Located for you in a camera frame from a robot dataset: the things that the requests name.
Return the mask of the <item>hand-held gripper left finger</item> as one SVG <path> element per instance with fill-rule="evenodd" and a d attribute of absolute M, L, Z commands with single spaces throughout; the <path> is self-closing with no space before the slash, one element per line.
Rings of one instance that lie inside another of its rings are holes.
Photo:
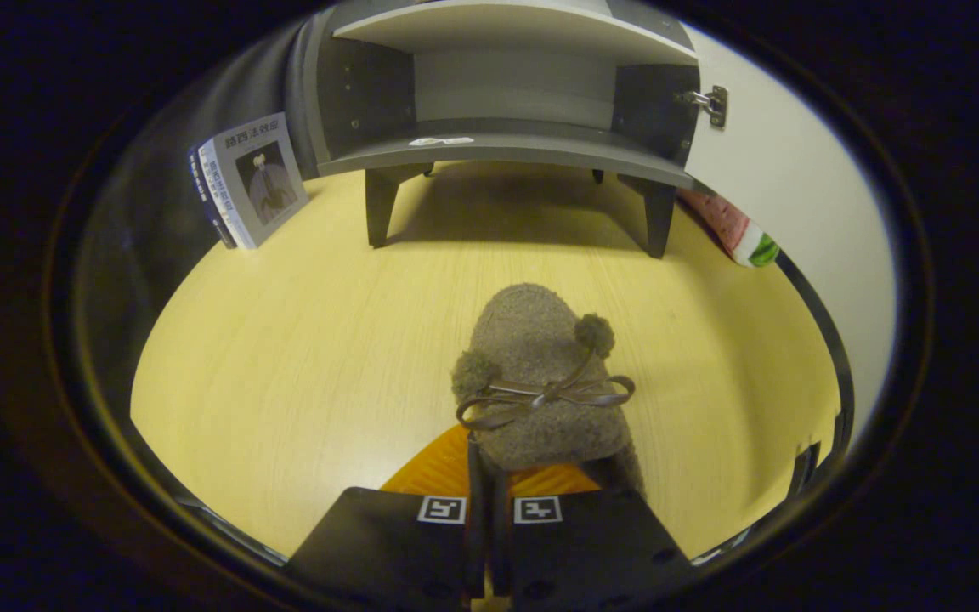
<path fill-rule="evenodd" d="M 342 611 L 469 611 L 487 593 L 489 498 L 467 430 L 454 426 L 382 487 L 344 490 L 286 573 Z"/>

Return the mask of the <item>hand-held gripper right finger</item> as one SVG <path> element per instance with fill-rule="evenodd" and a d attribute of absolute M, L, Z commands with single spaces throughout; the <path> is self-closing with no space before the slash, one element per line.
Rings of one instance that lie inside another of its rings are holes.
<path fill-rule="evenodd" d="M 694 572 L 632 489 L 575 465 L 489 473 L 489 589 L 512 611 L 646 611 Z"/>

